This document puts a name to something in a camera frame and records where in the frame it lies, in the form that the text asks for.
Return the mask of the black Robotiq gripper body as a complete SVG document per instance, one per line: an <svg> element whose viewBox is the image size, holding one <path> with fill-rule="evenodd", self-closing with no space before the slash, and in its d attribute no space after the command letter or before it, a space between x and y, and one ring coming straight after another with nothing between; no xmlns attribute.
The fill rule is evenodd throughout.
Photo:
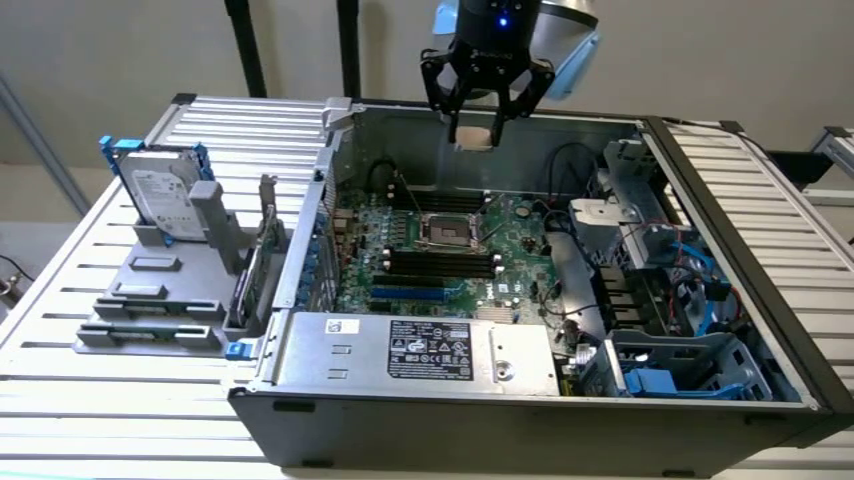
<svg viewBox="0 0 854 480"><path fill-rule="evenodd" d="M461 1L453 40L453 92L509 88L529 70L540 1Z"/></svg>

